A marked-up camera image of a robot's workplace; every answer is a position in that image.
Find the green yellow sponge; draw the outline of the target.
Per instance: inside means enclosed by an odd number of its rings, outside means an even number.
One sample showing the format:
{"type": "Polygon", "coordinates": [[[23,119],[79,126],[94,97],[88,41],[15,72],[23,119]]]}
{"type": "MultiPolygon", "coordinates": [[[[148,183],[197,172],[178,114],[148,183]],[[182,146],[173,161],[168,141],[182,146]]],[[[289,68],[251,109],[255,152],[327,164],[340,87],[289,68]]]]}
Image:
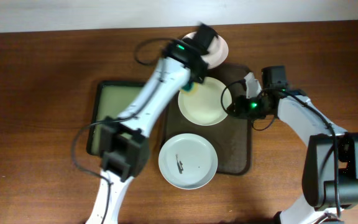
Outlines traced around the green yellow sponge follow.
{"type": "Polygon", "coordinates": [[[183,94],[192,94],[198,88],[198,84],[196,82],[189,82],[185,86],[180,89],[180,92],[183,94]]]}

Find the cream white plate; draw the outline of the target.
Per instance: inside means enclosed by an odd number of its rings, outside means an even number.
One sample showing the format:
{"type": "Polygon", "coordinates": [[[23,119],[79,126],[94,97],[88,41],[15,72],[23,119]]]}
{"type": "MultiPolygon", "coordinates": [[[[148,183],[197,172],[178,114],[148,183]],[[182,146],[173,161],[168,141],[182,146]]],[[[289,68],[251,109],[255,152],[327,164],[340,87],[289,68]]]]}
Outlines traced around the cream white plate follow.
{"type": "Polygon", "coordinates": [[[181,114],[191,123],[212,126],[227,117],[221,103],[229,106],[232,97],[229,90],[223,94],[226,85],[220,80],[206,77],[204,83],[195,83],[191,91],[181,90],[178,107],[181,114]]]}

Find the grey white plate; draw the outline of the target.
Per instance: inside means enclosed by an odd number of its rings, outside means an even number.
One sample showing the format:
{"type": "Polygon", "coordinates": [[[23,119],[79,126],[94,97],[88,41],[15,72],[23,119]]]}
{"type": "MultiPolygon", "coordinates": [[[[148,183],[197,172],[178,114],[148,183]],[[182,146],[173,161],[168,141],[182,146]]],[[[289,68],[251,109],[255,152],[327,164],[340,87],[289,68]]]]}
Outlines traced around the grey white plate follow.
{"type": "Polygon", "coordinates": [[[218,169],[218,156],[207,139],[184,133],[163,144],[158,166],[168,183],[179,189],[194,190],[213,179],[218,169]]]}

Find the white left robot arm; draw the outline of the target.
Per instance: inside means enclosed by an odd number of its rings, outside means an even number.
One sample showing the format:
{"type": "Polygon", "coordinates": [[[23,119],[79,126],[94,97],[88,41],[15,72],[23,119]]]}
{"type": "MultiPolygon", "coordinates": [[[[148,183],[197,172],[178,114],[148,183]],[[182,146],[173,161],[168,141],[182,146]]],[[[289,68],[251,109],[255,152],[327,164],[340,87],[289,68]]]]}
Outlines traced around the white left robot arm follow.
{"type": "Polygon", "coordinates": [[[208,63],[203,56],[217,38],[212,27],[200,24],[192,38],[172,39],[135,100],[116,118],[95,123],[99,140],[93,154],[101,159],[95,175],[100,185],[88,223],[117,223],[126,191],[149,159],[148,140],[155,122],[179,90],[204,82],[208,63]]]}

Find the pink plate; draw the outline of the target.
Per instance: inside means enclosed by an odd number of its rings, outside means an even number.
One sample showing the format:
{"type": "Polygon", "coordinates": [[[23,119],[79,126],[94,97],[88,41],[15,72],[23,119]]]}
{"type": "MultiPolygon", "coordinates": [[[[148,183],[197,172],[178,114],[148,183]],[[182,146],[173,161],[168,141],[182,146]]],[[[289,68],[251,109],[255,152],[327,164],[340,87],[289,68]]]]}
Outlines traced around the pink plate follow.
{"type": "MultiPolygon", "coordinates": [[[[193,46],[191,46],[191,41],[195,33],[196,32],[189,33],[181,40],[186,45],[190,46],[192,52],[195,54],[195,59],[200,60],[200,55],[198,54],[198,51],[193,46]]],[[[212,69],[218,67],[225,61],[229,53],[229,48],[226,41],[220,35],[218,35],[213,39],[211,45],[208,48],[208,51],[209,54],[202,56],[202,58],[209,63],[208,69],[212,69]]]]}

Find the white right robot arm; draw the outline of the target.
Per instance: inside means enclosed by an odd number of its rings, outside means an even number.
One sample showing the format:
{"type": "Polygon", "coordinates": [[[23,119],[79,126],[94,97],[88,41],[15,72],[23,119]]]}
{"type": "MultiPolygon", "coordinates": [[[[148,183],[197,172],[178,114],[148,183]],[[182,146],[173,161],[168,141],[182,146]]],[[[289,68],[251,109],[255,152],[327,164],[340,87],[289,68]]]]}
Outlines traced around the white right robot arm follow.
{"type": "Polygon", "coordinates": [[[224,111],[253,123],[272,116],[287,124],[307,147],[302,195],[274,223],[340,223],[344,210],[358,205],[358,133],[334,124],[301,89],[292,89],[285,67],[262,69],[258,81],[247,69],[238,80],[245,93],[224,111]]]}

